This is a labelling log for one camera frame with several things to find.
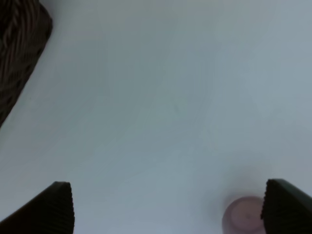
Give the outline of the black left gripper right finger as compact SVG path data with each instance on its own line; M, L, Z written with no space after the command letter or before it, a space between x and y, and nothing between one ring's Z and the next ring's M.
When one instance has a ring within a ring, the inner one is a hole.
M312 197L284 179L269 179L261 219L267 234L312 234Z

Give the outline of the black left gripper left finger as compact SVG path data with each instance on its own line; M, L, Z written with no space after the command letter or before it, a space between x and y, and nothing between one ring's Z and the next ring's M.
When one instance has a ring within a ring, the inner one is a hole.
M2 234L72 234L75 212L71 184L55 181L0 222Z

